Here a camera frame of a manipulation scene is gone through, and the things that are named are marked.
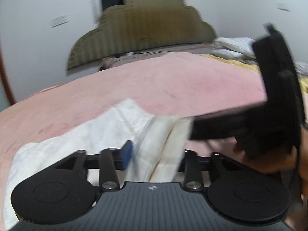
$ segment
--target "light switch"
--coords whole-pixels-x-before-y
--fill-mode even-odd
[[[283,11],[289,11],[288,5],[286,3],[277,3],[277,8]]]
[[[51,20],[51,27],[55,27],[68,22],[67,15],[62,15]]]

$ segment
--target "hand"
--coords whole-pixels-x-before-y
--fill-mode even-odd
[[[243,151],[242,146],[237,144],[233,148],[233,154],[238,155]],[[249,158],[243,156],[242,163],[262,173],[273,173],[281,170],[290,170],[295,168],[297,150],[292,149],[291,154],[287,154],[283,148],[275,148],[266,154]],[[299,164],[299,174],[302,178],[302,194],[308,196],[308,131],[301,128],[301,157]]]

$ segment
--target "white pillow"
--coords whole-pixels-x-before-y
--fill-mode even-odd
[[[302,61],[295,61],[294,66],[296,68],[296,71],[301,76],[307,77],[308,76],[308,64],[302,62]]]
[[[248,37],[225,38],[218,37],[214,40],[214,46],[217,48],[228,48],[230,50],[242,53],[250,58],[255,59],[254,51],[251,45],[255,42],[254,39]]]
[[[212,49],[210,52],[211,55],[215,55],[220,58],[224,58],[226,60],[239,60],[245,59],[247,56],[243,55],[242,53],[238,53],[232,50],[227,49]]]

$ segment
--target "olive green headboard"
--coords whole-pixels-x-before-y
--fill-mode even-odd
[[[115,54],[215,38],[213,28],[183,0],[123,1],[107,8],[98,28],[75,43],[67,69]]]

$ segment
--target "pink bedsheet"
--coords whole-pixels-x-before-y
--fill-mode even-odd
[[[260,75],[189,53],[169,53],[36,93],[0,113],[0,229],[5,184],[15,152],[29,142],[62,135],[110,106],[133,98],[153,114],[193,116],[264,101]],[[227,154],[234,140],[189,142],[199,155]]]

